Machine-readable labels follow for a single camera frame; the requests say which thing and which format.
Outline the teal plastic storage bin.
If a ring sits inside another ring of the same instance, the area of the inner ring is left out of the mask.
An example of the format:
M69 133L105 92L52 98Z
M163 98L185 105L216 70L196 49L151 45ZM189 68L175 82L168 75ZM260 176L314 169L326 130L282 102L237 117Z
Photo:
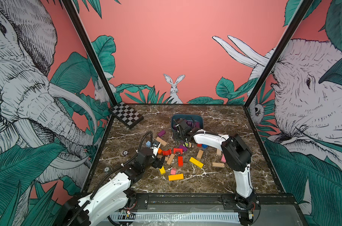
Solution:
M179 119L184 119L187 121L187 124L192 128L203 129L203 118L200 115L188 115L188 114L175 114L171 118L171 129L176 131L176 122Z

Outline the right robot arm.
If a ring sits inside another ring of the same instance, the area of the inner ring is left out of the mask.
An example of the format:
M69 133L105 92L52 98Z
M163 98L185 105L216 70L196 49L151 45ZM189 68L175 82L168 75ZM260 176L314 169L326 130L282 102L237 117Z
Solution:
M221 135L192 128L187 124L187 120L182 118L173 122L177 135L185 143L194 142L221 150L227 165L234 171L237 196L243 199L252 197L254 191L250 174L252 152L239 134Z

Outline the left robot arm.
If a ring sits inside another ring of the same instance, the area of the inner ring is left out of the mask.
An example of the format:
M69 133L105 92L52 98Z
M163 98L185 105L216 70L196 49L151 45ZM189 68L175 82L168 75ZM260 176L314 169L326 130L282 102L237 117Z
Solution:
M130 187L149 167L162 168L165 159L157 158L158 146L142 147L148 135L153 139L153 133L148 131L141 139L137 154L103 177L92 193L66 202L53 225L96 226L114 212L135 206L136 193Z

